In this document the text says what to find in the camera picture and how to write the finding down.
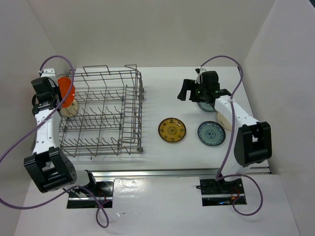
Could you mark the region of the orange plastic plate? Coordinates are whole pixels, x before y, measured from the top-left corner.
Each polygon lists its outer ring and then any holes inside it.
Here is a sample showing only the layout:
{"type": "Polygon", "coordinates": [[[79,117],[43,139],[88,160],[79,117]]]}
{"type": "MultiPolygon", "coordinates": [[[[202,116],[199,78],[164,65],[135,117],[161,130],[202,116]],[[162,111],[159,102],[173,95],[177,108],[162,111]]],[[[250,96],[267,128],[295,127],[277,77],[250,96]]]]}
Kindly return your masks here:
{"type": "MultiPolygon", "coordinates": [[[[60,77],[58,78],[58,85],[59,85],[62,99],[64,99],[71,86],[71,79],[68,77],[60,77]]],[[[69,107],[73,103],[74,97],[75,97],[75,86],[72,86],[72,89],[68,97],[66,98],[65,102],[62,104],[62,107],[63,108],[69,107]]]]}

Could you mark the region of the cream plate with characters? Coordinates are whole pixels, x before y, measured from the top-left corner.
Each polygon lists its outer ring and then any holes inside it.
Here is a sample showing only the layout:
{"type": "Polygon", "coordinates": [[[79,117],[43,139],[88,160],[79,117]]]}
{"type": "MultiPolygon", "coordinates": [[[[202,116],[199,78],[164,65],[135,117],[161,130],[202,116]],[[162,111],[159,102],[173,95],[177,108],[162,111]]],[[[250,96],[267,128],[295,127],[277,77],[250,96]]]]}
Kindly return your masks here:
{"type": "Polygon", "coordinates": [[[71,117],[75,116],[78,111],[79,111],[78,102],[76,99],[74,99],[68,107],[66,107],[66,108],[62,107],[61,108],[60,114],[62,117],[71,118],[71,117]]]}

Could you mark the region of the yellow patterned plate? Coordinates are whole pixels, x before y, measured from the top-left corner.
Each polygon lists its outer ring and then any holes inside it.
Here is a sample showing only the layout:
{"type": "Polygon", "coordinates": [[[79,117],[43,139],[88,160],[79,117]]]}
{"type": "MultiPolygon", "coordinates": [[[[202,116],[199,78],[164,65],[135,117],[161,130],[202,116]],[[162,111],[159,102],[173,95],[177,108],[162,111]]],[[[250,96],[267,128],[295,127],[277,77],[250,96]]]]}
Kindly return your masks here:
{"type": "Polygon", "coordinates": [[[185,124],[177,118],[166,118],[158,126],[159,136],[168,143],[178,143],[187,134],[185,124]]]}

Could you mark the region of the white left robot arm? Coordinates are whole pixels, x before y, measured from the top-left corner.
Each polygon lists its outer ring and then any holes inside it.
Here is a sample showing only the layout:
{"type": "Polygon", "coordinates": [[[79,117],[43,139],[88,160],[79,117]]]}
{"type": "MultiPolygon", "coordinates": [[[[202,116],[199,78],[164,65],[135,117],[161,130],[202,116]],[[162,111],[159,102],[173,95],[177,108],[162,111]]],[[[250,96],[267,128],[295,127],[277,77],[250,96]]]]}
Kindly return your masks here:
{"type": "Polygon", "coordinates": [[[36,131],[32,155],[24,159],[24,167],[41,193],[79,185],[86,196],[93,196],[98,184],[88,170],[77,171],[60,148],[60,89],[52,79],[41,76],[31,84],[35,90],[32,113],[40,127],[36,131]]]}

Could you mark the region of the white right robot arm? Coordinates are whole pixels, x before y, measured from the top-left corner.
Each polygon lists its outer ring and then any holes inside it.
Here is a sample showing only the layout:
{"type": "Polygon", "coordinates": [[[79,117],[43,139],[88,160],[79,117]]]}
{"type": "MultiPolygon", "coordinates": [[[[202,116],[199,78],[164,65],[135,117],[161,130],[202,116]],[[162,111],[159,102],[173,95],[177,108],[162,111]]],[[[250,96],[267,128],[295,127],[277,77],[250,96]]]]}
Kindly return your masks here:
{"type": "Polygon", "coordinates": [[[196,80],[185,79],[177,98],[192,102],[206,102],[232,125],[232,143],[223,160],[216,189],[227,193],[236,179],[244,175],[250,165],[262,163],[272,156],[271,126],[249,115],[227,89],[221,89],[215,71],[199,71],[196,80]]]}

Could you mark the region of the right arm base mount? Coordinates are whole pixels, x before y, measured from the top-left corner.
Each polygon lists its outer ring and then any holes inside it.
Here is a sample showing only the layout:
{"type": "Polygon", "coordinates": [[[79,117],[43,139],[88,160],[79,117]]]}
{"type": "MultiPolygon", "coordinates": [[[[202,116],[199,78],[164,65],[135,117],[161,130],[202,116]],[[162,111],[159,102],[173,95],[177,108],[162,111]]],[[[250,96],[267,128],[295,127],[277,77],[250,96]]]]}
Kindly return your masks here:
{"type": "Polygon", "coordinates": [[[246,205],[245,191],[241,179],[231,182],[225,180],[215,181],[211,179],[201,179],[200,184],[195,187],[201,192],[203,207],[246,205]]]}

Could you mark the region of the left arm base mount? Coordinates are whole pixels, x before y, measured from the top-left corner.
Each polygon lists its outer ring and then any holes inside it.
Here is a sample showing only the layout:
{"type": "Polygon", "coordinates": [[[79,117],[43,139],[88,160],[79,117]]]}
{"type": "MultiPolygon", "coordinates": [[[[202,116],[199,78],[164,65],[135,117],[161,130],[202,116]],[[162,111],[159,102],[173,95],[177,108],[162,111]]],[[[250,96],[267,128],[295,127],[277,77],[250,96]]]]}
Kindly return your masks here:
{"type": "MultiPolygon", "coordinates": [[[[112,208],[114,181],[98,181],[94,185],[85,186],[89,189],[103,208],[112,208]]],[[[71,190],[67,200],[67,209],[98,208],[94,198],[83,189],[71,190]]]]}

